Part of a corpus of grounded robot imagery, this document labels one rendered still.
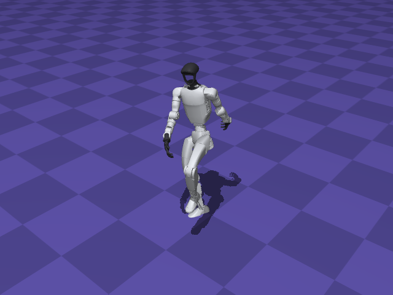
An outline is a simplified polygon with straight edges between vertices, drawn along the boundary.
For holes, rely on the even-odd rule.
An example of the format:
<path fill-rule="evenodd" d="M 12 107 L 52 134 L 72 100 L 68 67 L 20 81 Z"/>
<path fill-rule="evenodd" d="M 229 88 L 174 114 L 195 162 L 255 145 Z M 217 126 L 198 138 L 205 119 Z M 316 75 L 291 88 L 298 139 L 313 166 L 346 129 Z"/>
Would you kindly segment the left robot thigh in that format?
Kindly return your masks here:
<path fill-rule="evenodd" d="M 214 147 L 212 138 L 209 135 L 203 135 L 196 141 L 188 164 L 184 168 L 184 174 L 192 177 L 192 170 L 196 168 L 209 150 Z"/>

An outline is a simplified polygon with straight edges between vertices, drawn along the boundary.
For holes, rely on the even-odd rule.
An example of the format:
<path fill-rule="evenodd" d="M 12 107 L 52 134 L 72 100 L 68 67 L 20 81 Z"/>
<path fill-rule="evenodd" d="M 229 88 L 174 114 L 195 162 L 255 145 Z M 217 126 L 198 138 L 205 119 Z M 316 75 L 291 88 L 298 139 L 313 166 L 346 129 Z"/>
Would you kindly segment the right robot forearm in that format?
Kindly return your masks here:
<path fill-rule="evenodd" d="M 171 135 L 173 133 L 175 125 L 176 125 L 176 121 L 174 119 L 170 119 L 169 116 L 168 116 L 168 121 L 167 121 L 167 125 L 166 125 L 166 128 L 165 128 L 165 133 L 169 134 L 169 138 L 170 139 L 171 139 Z M 163 139 L 164 139 L 164 134 L 163 134 Z"/>

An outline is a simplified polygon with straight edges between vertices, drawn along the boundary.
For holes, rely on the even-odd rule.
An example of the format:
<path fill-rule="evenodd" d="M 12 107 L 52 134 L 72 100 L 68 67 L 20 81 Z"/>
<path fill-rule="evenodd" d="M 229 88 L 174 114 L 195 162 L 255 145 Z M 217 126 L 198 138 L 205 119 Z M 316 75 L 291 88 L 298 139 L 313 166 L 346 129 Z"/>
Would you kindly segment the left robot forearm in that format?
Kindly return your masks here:
<path fill-rule="evenodd" d="M 224 110 L 224 115 L 220 116 L 220 118 L 222 119 L 223 123 L 231 123 L 232 122 L 232 118 L 228 116 L 227 111 L 225 110 L 224 107 L 222 107 Z"/>

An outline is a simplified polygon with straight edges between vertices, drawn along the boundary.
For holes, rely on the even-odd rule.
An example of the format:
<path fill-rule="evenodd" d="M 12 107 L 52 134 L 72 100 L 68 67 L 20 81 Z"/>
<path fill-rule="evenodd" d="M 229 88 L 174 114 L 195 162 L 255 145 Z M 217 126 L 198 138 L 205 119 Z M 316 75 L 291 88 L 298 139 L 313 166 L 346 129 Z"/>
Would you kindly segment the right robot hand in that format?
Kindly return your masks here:
<path fill-rule="evenodd" d="M 168 157 L 174 158 L 173 154 L 169 152 L 170 138 L 169 138 L 169 134 L 168 133 L 164 134 L 163 142 L 165 143 L 165 150 L 166 150 L 166 153 L 167 153 Z"/>

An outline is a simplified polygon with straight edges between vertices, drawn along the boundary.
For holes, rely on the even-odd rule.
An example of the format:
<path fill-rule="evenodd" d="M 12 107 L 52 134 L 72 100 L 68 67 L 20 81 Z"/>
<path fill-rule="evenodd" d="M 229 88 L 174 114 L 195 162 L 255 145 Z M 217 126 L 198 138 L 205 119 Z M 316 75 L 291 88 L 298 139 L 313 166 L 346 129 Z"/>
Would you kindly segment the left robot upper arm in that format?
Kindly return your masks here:
<path fill-rule="evenodd" d="M 205 88 L 204 95 L 207 99 L 211 100 L 213 105 L 216 107 L 215 112 L 217 116 L 224 115 L 224 110 L 222 108 L 222 103 L 218 95 L 218 91 L 215 88 Z"/>

